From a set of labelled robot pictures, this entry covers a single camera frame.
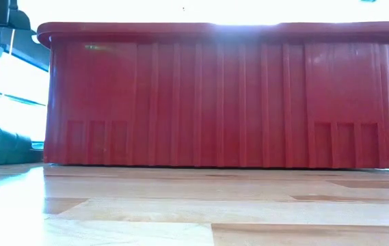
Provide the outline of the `red plastic bin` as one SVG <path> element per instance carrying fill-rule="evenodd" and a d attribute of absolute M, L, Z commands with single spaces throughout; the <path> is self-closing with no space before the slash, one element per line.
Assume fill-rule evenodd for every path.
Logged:
<path fill-rule="evenodd" d="M 389 21 L 45 23 L 44 160 L 389 168 Z"/>

